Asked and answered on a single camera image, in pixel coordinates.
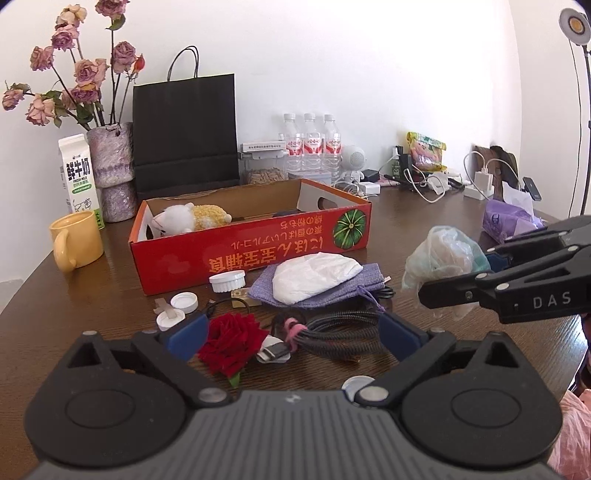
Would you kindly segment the white round cap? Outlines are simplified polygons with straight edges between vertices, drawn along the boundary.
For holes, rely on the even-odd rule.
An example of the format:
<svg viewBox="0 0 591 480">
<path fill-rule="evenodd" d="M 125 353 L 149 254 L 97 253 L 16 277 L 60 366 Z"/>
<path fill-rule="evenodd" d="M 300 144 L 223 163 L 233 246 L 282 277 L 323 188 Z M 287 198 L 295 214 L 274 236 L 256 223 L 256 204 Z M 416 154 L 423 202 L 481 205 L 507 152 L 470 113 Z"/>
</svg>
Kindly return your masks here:
<svg viewBox="0 0 591 480">
<path fill-rule="evenodd" d="M 185 319 L 185 313 L 179 309 L 162 310 L 156 316 L 156 325 L 161 332 L 167 331 Z"/>
</svg>

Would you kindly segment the green white plastic bag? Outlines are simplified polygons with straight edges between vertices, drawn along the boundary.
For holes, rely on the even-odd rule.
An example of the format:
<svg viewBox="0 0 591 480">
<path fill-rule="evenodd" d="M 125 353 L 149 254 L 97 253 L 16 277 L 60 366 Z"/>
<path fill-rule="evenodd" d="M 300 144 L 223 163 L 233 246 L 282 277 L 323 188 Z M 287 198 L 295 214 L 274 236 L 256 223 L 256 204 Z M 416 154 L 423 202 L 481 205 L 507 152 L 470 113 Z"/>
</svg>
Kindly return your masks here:
<svg viewBox="0 0 591 480">
<path fill-rule="evenodd" d="M 427 311 L 419 300 L 419 290 L 425 283 L 490 269 L 477 242 L 455 227 L 435 226 L 407 258 L 402 289 L 412 291 L 415 307 Z"/>
</svg>

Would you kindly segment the white bottle cap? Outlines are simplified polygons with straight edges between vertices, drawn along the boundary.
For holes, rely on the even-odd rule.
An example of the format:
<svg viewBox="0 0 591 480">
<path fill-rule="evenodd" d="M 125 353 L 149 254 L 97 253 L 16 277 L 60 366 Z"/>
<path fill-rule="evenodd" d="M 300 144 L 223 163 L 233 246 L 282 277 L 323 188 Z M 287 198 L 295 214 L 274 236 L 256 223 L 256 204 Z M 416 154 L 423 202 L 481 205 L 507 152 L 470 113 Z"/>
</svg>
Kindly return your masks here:
<svg viewBox="0 0 591 480">
<path fill-rule="evenodd" d="M 180 292 L 170 299 L 172 308 L 182 311 L 188 315 L 198 309 L 197 294 L 192 292 Z"/>
</svg>

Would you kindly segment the red fabric flower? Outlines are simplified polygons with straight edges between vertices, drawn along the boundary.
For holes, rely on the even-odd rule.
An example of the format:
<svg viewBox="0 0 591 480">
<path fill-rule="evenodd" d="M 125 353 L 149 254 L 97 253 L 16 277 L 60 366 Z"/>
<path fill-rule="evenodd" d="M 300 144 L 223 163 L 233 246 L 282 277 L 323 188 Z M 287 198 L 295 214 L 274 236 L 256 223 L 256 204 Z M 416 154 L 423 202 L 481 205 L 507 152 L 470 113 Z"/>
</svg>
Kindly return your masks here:
<svg viewBox="0 0 591 480">
<path fill-rule="evenodd" d="M 207 341 L 197 357 L 211 374 L 222 375 L 236 388 L 242 370 L 259 353 L 268 334 L 252 314 L 228 312 L 209 321 Z"/>
</svg>

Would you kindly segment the purple fabric pouch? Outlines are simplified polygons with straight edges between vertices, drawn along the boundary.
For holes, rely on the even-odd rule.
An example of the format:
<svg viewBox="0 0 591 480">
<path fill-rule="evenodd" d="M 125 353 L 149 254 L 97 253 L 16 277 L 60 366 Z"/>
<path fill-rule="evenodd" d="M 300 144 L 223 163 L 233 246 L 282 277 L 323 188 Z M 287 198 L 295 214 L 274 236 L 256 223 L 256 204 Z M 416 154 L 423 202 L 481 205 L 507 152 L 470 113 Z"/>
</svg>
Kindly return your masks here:
<svg viewBox="0 0 591 480">
<path fill-rule="evenodd" d="M 283 308 L 287 307 L 287 304 L 283 304 L 273 297 L 273 276 L 276 268 L 276 265 L 271 265 L 263 270 L 259 278 L 249 287 L 249 298 L 259 300 L 262 303 L 274 307 Z M 370 263 L 363 265 L 362 271 L 352 279 L 314 297 L 297 302 L 294 304 L 294 308 L 321 308 L 356 297 L 362 291 L 374 292 L 384 288 L 384 286 L 385 277 L 381 273 L 379 265 L 377 263 Z"/>
</svg>

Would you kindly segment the white ribbed jar lid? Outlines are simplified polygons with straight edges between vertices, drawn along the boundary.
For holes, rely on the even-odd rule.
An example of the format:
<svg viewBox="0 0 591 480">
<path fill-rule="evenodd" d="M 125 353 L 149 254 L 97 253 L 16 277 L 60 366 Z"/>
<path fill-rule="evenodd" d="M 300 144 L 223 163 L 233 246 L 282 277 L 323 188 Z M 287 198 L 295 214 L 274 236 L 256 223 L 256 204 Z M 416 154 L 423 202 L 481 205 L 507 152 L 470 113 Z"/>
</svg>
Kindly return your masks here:
<svg viewBox="0 0 591 480">
<path fill-rule="evenodd" d="M 228 293 L 245 287 L 245 270 L 232 270 L 211 275 L 208 279 L 214 293 Z"/>
</svg>

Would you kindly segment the white cloth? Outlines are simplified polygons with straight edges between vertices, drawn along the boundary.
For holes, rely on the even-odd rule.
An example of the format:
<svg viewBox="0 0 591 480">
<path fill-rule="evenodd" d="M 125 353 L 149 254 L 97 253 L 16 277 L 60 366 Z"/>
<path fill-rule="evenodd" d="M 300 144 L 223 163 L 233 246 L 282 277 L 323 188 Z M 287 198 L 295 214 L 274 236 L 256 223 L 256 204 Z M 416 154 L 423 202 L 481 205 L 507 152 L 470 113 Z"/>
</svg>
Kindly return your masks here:
<svg viewBox="0 0 591 480">
<path fill-rule="evenodd" d="M 341 254 L 319 252 L 290 259 L 274 271 L 273 299 L 294 305 L 338 287 L 362 271 L 358 261 Z"/>
</svg>

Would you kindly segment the purple tissue pack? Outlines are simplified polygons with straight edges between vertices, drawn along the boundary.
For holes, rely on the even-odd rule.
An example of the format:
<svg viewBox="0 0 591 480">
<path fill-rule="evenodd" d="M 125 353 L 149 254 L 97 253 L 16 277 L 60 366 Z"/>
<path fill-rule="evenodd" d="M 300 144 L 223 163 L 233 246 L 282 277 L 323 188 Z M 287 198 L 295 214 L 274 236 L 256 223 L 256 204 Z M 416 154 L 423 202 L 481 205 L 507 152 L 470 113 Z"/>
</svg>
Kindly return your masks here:
<svg viewBox="0 0 591 480">
<path fill-rule="evenodd" d="M 508 239 L 540 230 L 542 221 L 530 215 L 519 206 L 510 205 L 498 200 L 486 202 L 482 228 L 497 243 L 505 243 Z"/>
</svg>

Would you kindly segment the yellow snack bag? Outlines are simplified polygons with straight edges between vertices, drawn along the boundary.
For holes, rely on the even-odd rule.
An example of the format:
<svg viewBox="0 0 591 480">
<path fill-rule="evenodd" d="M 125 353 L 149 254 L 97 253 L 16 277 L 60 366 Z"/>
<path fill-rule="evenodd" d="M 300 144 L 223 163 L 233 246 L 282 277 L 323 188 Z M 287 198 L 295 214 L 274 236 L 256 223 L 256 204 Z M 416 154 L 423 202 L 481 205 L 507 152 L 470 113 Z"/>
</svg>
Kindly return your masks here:
<svg viewBox="0 0 591 480">
<path fill-rule="evenodd" d="M 423 172 L 443 171 L 443 152 L 447 145 L 417 132 L 407 133 L 407 142 L 414 165 Z"/>
</svg>

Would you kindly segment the yellow ceramic mug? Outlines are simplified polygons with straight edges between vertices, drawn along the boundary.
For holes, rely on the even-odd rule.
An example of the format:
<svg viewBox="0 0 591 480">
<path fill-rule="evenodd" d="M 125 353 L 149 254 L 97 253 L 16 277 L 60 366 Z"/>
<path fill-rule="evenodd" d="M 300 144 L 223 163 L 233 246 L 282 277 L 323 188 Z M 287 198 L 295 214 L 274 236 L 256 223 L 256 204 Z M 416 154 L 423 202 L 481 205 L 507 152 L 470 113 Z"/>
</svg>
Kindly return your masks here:
<svg viewBox="0 0 591 480">
<path fill-rule="evenodd" d="M 55 263 L 63 273 L 87 266 L 103 255 L 103 244 L 93 211 L 80 211 L 49 226 Z"/>
</svg>

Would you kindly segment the white milk carton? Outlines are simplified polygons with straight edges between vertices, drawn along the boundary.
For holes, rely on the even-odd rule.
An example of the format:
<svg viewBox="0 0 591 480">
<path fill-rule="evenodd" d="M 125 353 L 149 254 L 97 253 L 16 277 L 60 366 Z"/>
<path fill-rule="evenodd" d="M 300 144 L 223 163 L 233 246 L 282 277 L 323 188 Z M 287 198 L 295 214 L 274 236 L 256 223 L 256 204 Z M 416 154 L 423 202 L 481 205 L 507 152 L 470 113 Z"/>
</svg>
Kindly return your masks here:
<svg viewBox="0 0 591 480">
<path fill-rule="evenodd" d="M 62 138 L 58 141 L 58 147 L 62 160 L 60 174 L 69 212 L 92 212 L 98 229 L 102 230 L 104 220 L 93 175 L 90 148 L 85 135 Z"/>
</svg>

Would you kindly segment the clear seed container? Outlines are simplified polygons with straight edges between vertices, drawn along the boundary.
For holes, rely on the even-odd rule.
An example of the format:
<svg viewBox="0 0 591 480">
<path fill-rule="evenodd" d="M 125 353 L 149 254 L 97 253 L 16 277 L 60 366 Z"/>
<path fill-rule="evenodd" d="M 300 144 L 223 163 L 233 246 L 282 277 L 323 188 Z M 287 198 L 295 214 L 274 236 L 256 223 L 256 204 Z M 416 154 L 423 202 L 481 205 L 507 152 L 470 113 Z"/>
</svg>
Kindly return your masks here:
<svg viewBox="0 0 591 480">
<path fill-rule="evenodd" d="M 243 156 L 242 180 L 245 184 L 269 184 L 287 180 L 286 161 L 283 158 Z"/>
</svg>

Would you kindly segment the purple textured vase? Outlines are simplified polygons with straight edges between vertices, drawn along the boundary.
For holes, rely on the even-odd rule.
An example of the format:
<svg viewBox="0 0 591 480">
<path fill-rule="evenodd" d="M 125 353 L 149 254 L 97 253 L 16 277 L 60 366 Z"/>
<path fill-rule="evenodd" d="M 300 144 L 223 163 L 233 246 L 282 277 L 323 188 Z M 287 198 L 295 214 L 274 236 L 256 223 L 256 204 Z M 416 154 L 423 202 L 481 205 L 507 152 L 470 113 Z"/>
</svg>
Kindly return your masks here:
<svg viewBox="0 0 591 480">
<path fill-rule="evenodd" d="M 103 219 L 118 223 L 138 208 L 132 163 L 132 123 L 97 127 L 87 133 Z"/>
</svg>

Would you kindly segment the water bottle left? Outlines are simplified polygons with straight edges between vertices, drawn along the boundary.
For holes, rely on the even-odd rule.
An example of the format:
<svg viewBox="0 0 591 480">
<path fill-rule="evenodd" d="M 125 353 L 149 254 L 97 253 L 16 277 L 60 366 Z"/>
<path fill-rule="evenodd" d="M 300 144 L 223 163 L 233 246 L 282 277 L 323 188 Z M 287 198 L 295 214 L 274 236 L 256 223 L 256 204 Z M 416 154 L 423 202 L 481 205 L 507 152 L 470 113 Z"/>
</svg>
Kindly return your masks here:
<svg viewBox="0 0 591 480">
<path fill-rule="evenodd" d="M 301 157 L 303 156 L 303 140 L 301 132 L 297 128 L 296 115 L 283 114 L 283 137 L 287 148 L 287 171 L 294 173 L 301 170 Z"/>
</svg>

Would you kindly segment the black paper bag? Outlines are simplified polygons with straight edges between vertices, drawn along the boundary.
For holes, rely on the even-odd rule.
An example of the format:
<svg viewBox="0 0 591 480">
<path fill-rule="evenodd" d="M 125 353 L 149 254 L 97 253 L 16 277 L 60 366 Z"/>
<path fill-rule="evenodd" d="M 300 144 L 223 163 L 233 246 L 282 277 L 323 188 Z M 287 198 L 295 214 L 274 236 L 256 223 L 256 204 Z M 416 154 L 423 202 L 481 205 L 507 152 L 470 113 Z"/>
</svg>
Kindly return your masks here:
<svg viewBox="0 0 591 480">
<path fill-rule="evenodd" d="M 200 77 L 199 52 L 190 78 L 136 86 L 132 103 L 134 183 L 141 200 L 240 183 L 235 76 Z"/>
</svg>

